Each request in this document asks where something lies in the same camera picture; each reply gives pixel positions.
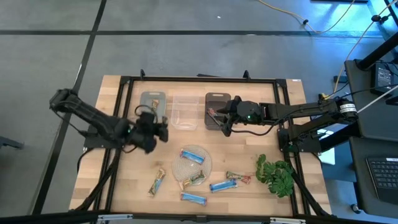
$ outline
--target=wooden table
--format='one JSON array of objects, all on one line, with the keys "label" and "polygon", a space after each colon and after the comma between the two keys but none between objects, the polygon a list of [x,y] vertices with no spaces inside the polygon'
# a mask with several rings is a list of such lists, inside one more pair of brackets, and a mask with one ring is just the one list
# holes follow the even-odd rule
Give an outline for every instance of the wooden table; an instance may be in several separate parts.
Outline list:
[{"label": "wooden table", "polygon": [[[120,76],[105,75],[99,90],[96,108],[112,114],[114,102],[118,93]],[[301,80],[287,80],[290,104],[305,103]],[[166,94],[166,115],[171,117],[173,96],[189,91],[199,96],[198,127],[194,131],[182,131],[169,125],[169,141],[158,141],[155,150],[145,155],[143,150],[137,149],[130,154],[121,155],[118,177],[112,201],[112,212],[129,213],[173,213],[173,214],[207,214],[207,215],[278,215],[291,216],[292,209],[288,197],[277,198],[271,194],[267,186],[260,183],[254,176],[254,163],[258,155],[265,154],[267,160],[283,161],[282,153],[278,150],[277,135],[274,128],[266,136],[252,134],[236,134],[227,138],[221,131],[208,131],[205,128],[205,95],[208,92],[229,93],[233,98],[241,96],[243,100],[254,102],[274,103],[272,85],[263,83],[202,83],[202,82],[134,82],[128,118],[135,120],[134,108],[139,104],[143,91],[163,91]],[[281,102],[283,92],[279,91]],[[122,97],[121,108],[124,108]],[[295,119],[296,124],[305,123],[308,118]],[[258,133],[264,132],[263,126],[234,126],[236,130],[248,129]],[[211,175],[206,181],[187,189],[188,193],[208,197],[207,206],[181,201],[180,187],[172,174],[172,162],[182,146],[196,144],[206,149],[212,159]],[[301,153],[305,183],[322,208],[331,212],[325,181],[323,180],[320,163],[309,153]],[[79,206],[97,184],[103,161],[104,149],[96,149],[87,154],[80,166],[70,208]],[[154,198],[147,196],[156,173],[162,167],[166,176]],[[238,183],[239,187],[212,194],[210,183],[225,180],[227,170],[253,175],[249,185]],[[104,208],[107,186],[105,186],[101,201]],[[303,213],[300,191],[296,186],[298,209]]]}]

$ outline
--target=clear plastic container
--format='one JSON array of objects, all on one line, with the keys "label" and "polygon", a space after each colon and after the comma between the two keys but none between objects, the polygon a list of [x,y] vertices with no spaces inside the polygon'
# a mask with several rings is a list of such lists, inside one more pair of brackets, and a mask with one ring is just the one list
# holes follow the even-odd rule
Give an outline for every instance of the clear plastic container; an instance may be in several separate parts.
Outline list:
[{"label": "clear plastic container", "polygon": [[198,126],[199,96],[174,96],[172,125],[179,130],[195,130]]}]

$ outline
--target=floor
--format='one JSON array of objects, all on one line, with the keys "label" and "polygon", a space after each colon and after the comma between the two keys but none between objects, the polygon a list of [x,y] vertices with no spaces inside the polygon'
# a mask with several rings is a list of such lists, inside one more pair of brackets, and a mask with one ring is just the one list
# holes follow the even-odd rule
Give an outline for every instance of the floor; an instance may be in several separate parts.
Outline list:
[{"label": "floor", "polygon": [[[96,26],[100,0],[0,1],[0,136],[25,143],[21,151],[0,150],[0,217],[30,213],[60,126],[59,118],[48,109],[49,99],[55,90],[71,88],[77,74],[84,75],[80,98],[90,104],[96,101],[103,75],[137,75],[140,69],[149,76],[204,73],[241,77],[247,69],[252,77],[298,78],[303,81],[307,101],[314,101],[318,93],[332,92],[333,76],[372,16],[366,4],[355,4],[330,33],[314,37],[308,36],[293,17],[255,0],[103,2],[103,16]],[[329,28],[348,7],[310,0],[267,2],[305,16],[317,30]],[[381,0],[372,0],[372,5],[377,12],[385,6]],[[384,26],[389,33],[396,32],[391,20]],[[139,35],[90,38],[89,32],[73,33],[92,29],[129,30]],[[49,32],[37,35],[27,30]],[[182,31],[179,35],[150,35],[153,32],[134,30]],[[188,35],[189,30],[266,32]],[[363,58],[383,43],[378,26],[369,31],[350,58]],[[76,118],[72,123],[87,127]],[[68,129],[44,213],[67,211],[82,145],[83,138]],[[332,212],[338,217],[397,223],[390,218],[354,214],[349,209],[356,202],[351,183],[326,180],[326,186]]]}]

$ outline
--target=artificial plant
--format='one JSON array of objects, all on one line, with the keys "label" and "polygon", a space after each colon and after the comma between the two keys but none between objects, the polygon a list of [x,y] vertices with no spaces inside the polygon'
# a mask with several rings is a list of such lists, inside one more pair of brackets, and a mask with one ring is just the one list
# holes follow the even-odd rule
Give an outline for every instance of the artificial plant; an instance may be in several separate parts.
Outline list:
[{"label": "artificial plant", "polygon": [[285,161],[268,162],[264,154],[256,163],[256,177],[263,184],[268,184],[269,192],[282,198],[293,193],[293,178],[290,164]]}]

